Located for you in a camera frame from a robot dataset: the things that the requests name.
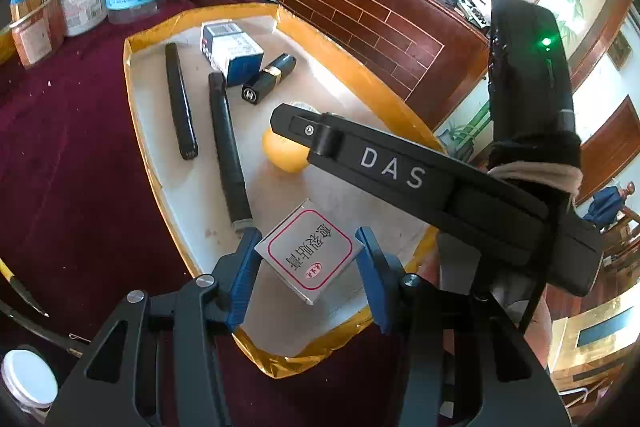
blue and white box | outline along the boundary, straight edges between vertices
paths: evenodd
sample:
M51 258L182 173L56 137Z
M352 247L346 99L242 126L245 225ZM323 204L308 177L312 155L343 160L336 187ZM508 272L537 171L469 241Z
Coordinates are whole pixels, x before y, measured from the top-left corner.
M260 72L264 51L231 19L202 23L200 49L220 70L227 86L239 86Z

brick pattern wall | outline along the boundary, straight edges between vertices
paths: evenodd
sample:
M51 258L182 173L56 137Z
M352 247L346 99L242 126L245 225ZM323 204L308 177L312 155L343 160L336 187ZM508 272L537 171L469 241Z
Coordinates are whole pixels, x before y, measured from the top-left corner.
M434 37L374 0L278 0L331 37L406 100L442 50Z

black cable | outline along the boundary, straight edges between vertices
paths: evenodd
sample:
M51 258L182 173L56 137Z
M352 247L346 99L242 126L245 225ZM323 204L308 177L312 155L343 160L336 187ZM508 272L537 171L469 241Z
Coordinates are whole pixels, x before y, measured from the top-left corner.
M540 242L540 247L531 256L534 271L538 276L536 277L533 291L529 297L527 308L524 310L520 324L518 325L518 331L523 335L529 327L546 287L549 271L551 270L551 263L553 261L551 254L554 251L554 242L558 237L560 212L566 210L566 206L570 204L570 197L565 192L558 192L554 188L545 187L544 185L539 185L537 189L548 192L548 197L545 201L549 201L549 215L547 217L545 236Z
M47 328L43 328L41 325L36 324L24 315L20 315L16 310L11 308L11 306L2 301L0 301L0 312L9 317L19 326L28 331L31 331L31 333L39 336L41 339L45 339L51 344L64 349L70 355L73 355L78 359L82 357L82 354L84 353L84 350L86 348L84 344L73 341L68 337L63 337L62 335L54 333L53 331L47 330Z

wooden door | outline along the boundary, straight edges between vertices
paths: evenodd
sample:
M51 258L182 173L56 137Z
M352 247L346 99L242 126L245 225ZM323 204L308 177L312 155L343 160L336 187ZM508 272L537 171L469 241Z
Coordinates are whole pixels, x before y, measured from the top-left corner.
M582 144L582 187L577 203L605 187L640 152L640 120L629 95Z

white bottle cap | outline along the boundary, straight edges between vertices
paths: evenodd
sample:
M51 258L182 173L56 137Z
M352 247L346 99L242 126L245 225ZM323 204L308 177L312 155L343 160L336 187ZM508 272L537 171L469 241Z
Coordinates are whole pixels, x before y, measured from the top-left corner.
M47 409L58 395L56 377L47 363L27 349L9 351L0 368L9 392L21 404Z

